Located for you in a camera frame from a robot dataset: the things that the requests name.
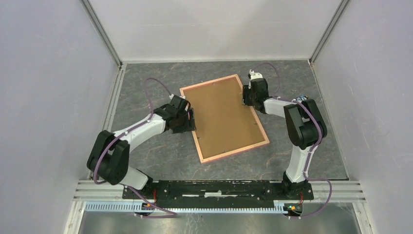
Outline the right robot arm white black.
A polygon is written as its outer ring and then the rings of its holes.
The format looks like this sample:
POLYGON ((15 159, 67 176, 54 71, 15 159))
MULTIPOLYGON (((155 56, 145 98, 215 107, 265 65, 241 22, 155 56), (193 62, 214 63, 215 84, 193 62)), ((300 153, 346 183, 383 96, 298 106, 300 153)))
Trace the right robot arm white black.
POLYGON ((281 192, 294 199, 308 183, 312 156, 327 135, 325 121, 313 99, 302 96, 288 100, 270 96, 264 78, 252 78, 242 86, 242 104, 257 111, 285 119, 287 133, 293 144, 289 165, 283 174, 281 192))

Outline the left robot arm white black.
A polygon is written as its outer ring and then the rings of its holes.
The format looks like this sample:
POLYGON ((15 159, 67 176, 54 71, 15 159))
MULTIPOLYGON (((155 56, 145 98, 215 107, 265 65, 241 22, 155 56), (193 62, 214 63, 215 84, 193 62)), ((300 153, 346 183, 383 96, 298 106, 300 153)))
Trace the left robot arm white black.
POLYGON ((97 184, 126 185, 140 198, 152 195, 152 178, 129 166, 130 153, 150 138, 172 131, 174 134, 196 129, 194 109, 183 97, 171 95, 170 102, 152 109, 141 121, 119 131, 101 131, 87 161, 97 184))

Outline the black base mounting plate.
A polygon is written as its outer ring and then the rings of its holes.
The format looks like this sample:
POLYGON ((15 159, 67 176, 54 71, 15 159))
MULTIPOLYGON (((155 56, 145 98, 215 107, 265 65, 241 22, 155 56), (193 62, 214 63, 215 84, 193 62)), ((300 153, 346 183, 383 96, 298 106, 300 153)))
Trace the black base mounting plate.
POLYGON ((139 193, 161 208, 272 208, 274 201, 313 200, 311 184, 286 191, 271 180, 159 180, 139 193))

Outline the aluminium rail frame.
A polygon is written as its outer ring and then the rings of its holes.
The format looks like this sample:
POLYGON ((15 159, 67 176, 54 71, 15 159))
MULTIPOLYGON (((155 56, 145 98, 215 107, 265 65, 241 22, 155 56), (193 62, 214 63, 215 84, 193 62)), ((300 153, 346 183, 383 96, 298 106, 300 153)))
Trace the aluminium rail frame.
POLYGON ((97 185, 80 180, 64 232, 78 234, 87 227, 99 233, 118 234, 124 216, 126 228, 143 234, 199 234, 209 228, 216 234, 292 233, 373 234, 369 207, 361 184, 352 180, 310 182, 313 200, 303 203, 310 217, 296 212, 298 201, 274 201, 272 208, 171 208, 176 218, 161 215, 128 187, 97 185))

